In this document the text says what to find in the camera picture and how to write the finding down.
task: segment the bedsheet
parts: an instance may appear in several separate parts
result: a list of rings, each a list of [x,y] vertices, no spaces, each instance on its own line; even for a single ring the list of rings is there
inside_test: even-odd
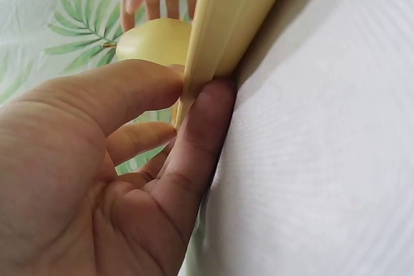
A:
[[[75,74],[116,61],[114,43],[122,34],[119,0],[0,0],[0,104],[45,80]],[[181,16],[188,19],[186,0]],[[161,0],[162,16],[166,15]],[[137,24],[146,21],[142,6]],[[171,109],[151,111],[133,122],[171,121]],[[134,171],[159,148],[118,166]]]

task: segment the pale yellow plastic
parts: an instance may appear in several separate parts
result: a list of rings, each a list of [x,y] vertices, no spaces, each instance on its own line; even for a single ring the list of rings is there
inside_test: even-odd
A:
[[[185,64],[184,94],[176,118],[180,127],[205,83],[233,72],[274,1],[197,0],[192,28],[171,19],[144,23],[120,38],[116,55],[119,60]]]
[[[118,60],[142,59],[163,66],[184,65],[191,25],[176,19],[154,19],[123,34],[116,45]]]
[[[275,0],[197,0],[179,127],[205,83],[233,72]]]

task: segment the yellow round object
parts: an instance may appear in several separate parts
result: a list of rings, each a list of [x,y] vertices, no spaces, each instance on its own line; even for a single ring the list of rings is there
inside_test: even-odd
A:
[[[116,45],[118,60],[142,59],[163,66],[185,65],[191,25],[160,18],[143,23],[123,34]]]

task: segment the palm leaf print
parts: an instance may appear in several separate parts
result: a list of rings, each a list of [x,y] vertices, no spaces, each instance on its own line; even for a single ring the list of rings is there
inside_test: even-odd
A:
[[[99,56],[96,66],[112,62],[115,49],[105,48],[104,43],[115,44],[122,35],[120,5],[118,0],[60,0],[63,10],[54,12],[55,23],[49,28],[62,36],[76,38],[63,45],[46,49],[48,55],[60,55],[81,51],[66,68],[73,72],[88,65]],[[144,16],[144,7],[136,15],[137,21]]]
[[[18,91],[21,90],[23,84],[27,81],[33,62],[28,62],[22,69],[14,68],[10,61],[10,51],[6,51],[1,60],[2,68],[0,70],[0,104],[12,99]]]

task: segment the white cloth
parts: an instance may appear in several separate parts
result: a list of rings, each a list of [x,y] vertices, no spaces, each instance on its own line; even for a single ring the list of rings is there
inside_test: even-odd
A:
[[[277,7],[241,65],[188,275],[414,275],[414,0]]]

